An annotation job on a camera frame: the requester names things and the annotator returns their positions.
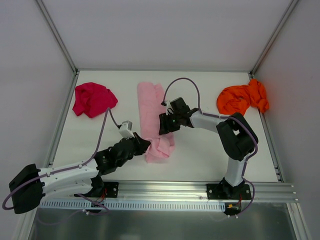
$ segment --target folded towel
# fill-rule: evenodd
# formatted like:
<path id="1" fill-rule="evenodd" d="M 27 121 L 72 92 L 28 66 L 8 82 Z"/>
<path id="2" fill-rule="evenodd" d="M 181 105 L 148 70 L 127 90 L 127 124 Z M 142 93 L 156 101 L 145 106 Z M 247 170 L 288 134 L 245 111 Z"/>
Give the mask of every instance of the folded towel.
<path id="1" fill-rule="evenodd" d="M 175 149 L 173 133 L 159 135 L 159 114 L 166 112 L 161 105 L 165 91 L 161 84 L 141 82 L 137 86 L 141 137 L 151 142 L 145 153 L 147 163 L 161 162 L 169 158 Z"/>

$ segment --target purple cable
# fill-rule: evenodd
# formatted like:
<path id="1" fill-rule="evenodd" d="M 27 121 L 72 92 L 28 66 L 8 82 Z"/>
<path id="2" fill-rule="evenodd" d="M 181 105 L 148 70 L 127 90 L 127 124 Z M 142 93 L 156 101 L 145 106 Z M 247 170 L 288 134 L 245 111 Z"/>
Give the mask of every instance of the purple cable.
<path id="1" fill-rule="evenodd" d="M 99 146 L 100 146 L 100 142 L 101 142 L 101 138 L 102 138 L 102 135 L 103 135 L 103 132 L 104 132 L 104 129 L 105 129 L 105 125 L 106 125 L 106 120 L 107 120 L 107 116 L 108 116 L 108 112 L 110 112 L 110 115 L 111 115 L 111 118 L 113 120 L 113 123 L 116 125 L 117 128 L 119 128 L 119 125 L 116 123 L 113 115 L 112 115 L 112 112 L 111 112 L 111 109 L 108 107 L 107 110 L 105 111 L 105 114 L 104 114 L 104 118 L 103 118 L 103 123 L 102 123 L 102 127 L 101 127 L 101 130 L 100 130 L 100 134 L 99 134 L 99 138 L 98 138 L 98 143 L 96 145 L 96 148 L 92 154 L 92 156 L 87 160 L 85 161 L 82 165 L 86 165 L 88 164 L 94 157 L 95 155 L 97 154 L 97 151 L 99 149 Z M 53 174 L 57 174 L 57 173 L 61 173 L 61 172 L 65 172 L 65 171 L 69 171 L 69 170 L 73 170 L 73 169 L 78 169 L 79 166 L 76 165 L 76 166 L 70 166 L 70 167 L 66 167 L 66 168 L 63 168 L 63 169 L 59 169 L 59 170 L 55 170 L 55 171 L 52 171 L 50 174 L 53 175 Z M 11 207 L 7 207 L 6 204 L 8 202 L 8 200 L 17 192 L 19 191 L 20 189 L 22 189 L 23 187 L 25 187 L 26 185 L 30 184 L 30 183 L 33 183 L 41 178 L 44 178 L 44 177 L 48 177 L 48 174 L 45 173 L 43 175 L 40 175 L 40 176 L 37 176 L 37 177 L 34 177 L 26 182 L 24 182 L 23 184 L 21 184 L 20 186 L 18 186 L 17 188 L 15 188 L 12 192 L 10 192 L 10 194 L 3 200 L 3 203 L 2 203 L 2 208 L 4 210 L 12 210 L 14 209 L 14 206 L 11 206 Z"/>
<path id="2" fill-rule="evenodd" d="M 36 213 L 35 215 L 35 219 L 42 225 L 46 225 L 46 226 L 55 226 L 55 225 L 59 225 L 59 224 L 62 224 L 66 221 L 68 221 L 71 217 L 73 217 L 74 215 L 76 215 L 77 213 L 80 213 L 80 212 L 83 212 L 83 210 L 77 210 L 73 213 L 71 213 L 68 217 L 66 217 L 65 219 L 61 220 L 61 221 L 58 221 L 58 222 L 53 222 L 53 223 L 49 223 L 49 222 L 44 222 L 42 221 L 40 218 L 39 218 L 39 214 Z"/>
<path id="3" fill-rule="evenodd" d="M 180 77 L 180 78 L 177 78 L 176 80 L 173 80 L 173 81 L 169 84 L 169 86 L 166 88 L 166 90 L 165 90 L 165 93 L 164 93 L 164 96 L 163 96 L 163 102 L 164 102 L 165 99 L 166 99 L 167 92 L 168 92 L 169 88 L 171 87 L 171 85 L 174 84 L 175 82 L 179 81 L 179 80 L 182 80 L 182 79 L 183 79 L 183 80 L 188 80 L 189 82 L 191 82 L 191 83 L 194 85 L 194 87 L 195 87 L 195 89 L 196 89 L 196 92 L 197 92 L 198 109 L 199 109 L 199 112 L 200 112 L 202 115 L 204 115 L 204 116 L 209 116 L 209 117 L 214 117 L 214 118 L 218 118 L 218 119 L 230 119 L 230 120 L 235 121 L 236 123 L 238 123 L 238 124 L 243 128 L 243 130 L 249 135 L 249 137 L 250 137 L 251 140 L 253 141 L 253 144 L 254 144 L 254 152 L 253 152 L 252 154 L 250 154 L 249 156 L 247 156 L 246 159 L 244 160 L 245 162 L 244 162 L 243 169 L 242 169 L 242 173 L 241 173 L 242 179 L 243 179 L 245 182 L 249 183 L 249 184 L 252 186 L 252 198 L 251 198 L 251 201 L 249 202 L 249 204 L 246 206 L 246 208 L 241 211 L 241 213 L 243 213 L 243 212 L 244 212 L 245 210 L 247 210 L 247 209 L 250 207 L 250 205 L 253 203 L 254 198 L 255 198 L 255 194 L 256 194 L 256 189 L 255 189 L 254 184 L 253 184 L 251 181 L 246 180 L 246 179 L 244 178 L 244 175 L 245 175 L 245 171 L 246 171 L 246 168 L 247 168 L 248 160 L 249 160 L 250 158 L 252 158 L 254 155 L 256 155 L 257 152 L 258 152 L 258 144 L 257 144 L 257 141 L 256 141 L 256 139 L 254 138 L 254 136 L 251 134 L 251 132 L 246 128 L 246 126 L 245 126 L 242 122 L 240 122 L 238 119 L 236 119 L 236 118 L 234 118 L 234 117 L 232 117 L 232 116 L 219 116 L 219 115 L 216 115 L 216 114 L 211 114 L 211 113 L 202 112 L 201 107 L 200 107 L 200 91 L 199 91 L 199 88 L 198 88 L 198 86 L 196 85 L 196 83 L 195 83 L 193 80 L 191 80 L 190 78 Z"/>
<path id="4" fill-rule="evenodd" d="M 63 219 L 63 220 L 61 220 L 61 221 L 57 221 L 57 222 L 52 222 L 52 223 L 51 223 L 51 222 L 44 222 L 44 221 L 42 221 L 42 220 L 39 218 L 39 213 L 37 212 L 37 213 L 35 214 L 35 219 L 36 219 L 40 224 L 42 224 L 42 225 L 45 225 L 45 226 L 55 226 L 55 225 L 59 225 L 59 224 L 65 223 L 65 222 L 68 221 L 71 217 L 73 217 L 73 216 L 76 215 L 77 213 L 81 213 L 81 212 L 86 213 L 86 214 L 88 214 L 88 215 L 92 215 L 92 216 L 101 216 L 101 215 L 105 215 L 105 214 L 108 214 L 108 213 L 109 213 L 109 212 L 108 212 L 109 209 L 108 209 L 106 206 L 100 204 L 99 202 L 96 202 L 96 201 L 94 201 L 94 200 L 91 200 L 90 198 L 87 198 L 87 197 L 83 196 L 83 195 L 80 194 L 80 193 L 78 193 L 77 195 L 78 195 L 79 197 L 81 197 L 81 198 L 83 198 L 83 199 L 91 202 L 92 204 L 97 205 L 97 206 L 103 208 L 104 210 L 107 210 L 107 212 L 95 213 L 95 212 L 87 211 L 87 210 L 85 210 L 85 209 L 80 209 L 80 210 L 74 211 L 73 213 L 71 213 L 71 214 L 70 214 L 68 217 L 66 217 L 65 219 Z"/>
<path id="5" fill-rule="evenodd" d="M 99 212 L 99 213 L 89 212 L 89 211 L 88 211 L 87 213 L 88 213 L 89 215 L 105 215 L 105 214 L 108 214 L 108 213 L 109 213 L 109 209 L 108 209 L 105 205 L 103 205 L 103 204 L 101 204 L 101 203 L 99 203 L 99 202 L 96 202 L 96 201 L 94 201 L 94 200 L 91 200 L 90 198 L 88 198 L 88 197 L 86 197 L 86 196 L 83 196 L 83 195 L 80 194 L 80 193 L 78 193 L 77 195 L 80 196 L 80 197 L 82 197 L 83 199 L 91 202 L 92 204 L 97 205 L 97 206 L 99 206 L 99 207 L 101 207 L 101 208 L 103 208 L 104 210 L 107 211 L 107 212 Z"/>

